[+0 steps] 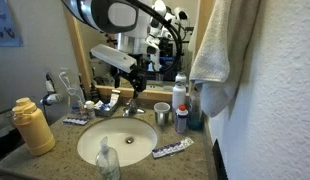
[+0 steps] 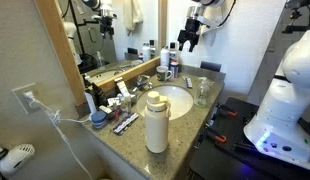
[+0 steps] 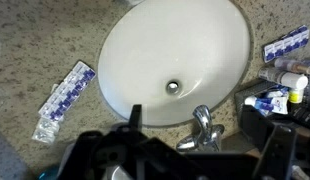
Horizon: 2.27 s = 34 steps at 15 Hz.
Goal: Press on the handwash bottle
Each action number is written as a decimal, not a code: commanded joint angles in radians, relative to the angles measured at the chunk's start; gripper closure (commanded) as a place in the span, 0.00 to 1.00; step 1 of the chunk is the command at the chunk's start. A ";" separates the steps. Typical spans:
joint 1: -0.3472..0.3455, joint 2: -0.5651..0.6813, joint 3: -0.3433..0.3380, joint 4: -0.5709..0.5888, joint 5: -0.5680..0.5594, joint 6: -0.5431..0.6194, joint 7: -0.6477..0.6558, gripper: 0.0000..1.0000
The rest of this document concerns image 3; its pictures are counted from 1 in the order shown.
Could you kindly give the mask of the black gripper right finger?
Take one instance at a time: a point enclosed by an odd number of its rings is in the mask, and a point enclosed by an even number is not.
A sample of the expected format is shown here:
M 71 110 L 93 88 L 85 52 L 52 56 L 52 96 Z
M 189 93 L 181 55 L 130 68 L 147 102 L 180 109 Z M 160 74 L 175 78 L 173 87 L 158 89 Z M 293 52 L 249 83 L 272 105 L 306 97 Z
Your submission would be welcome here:
M 278 125 L 269 137 L 252 178 L 254 180 L 289 180 L 295 153 L 297 133 L 294 129 Z

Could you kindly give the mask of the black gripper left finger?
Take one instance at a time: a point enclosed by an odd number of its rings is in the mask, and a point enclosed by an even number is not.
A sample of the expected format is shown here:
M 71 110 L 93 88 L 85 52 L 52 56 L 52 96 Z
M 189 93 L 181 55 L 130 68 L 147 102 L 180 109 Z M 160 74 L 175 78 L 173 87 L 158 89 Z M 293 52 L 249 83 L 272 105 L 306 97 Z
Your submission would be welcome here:
M 131 115 L 129 118 L 129 126 L 131 132 L 139 132 L 142 126 L 142 105 L 135 104 L 132 107 Z

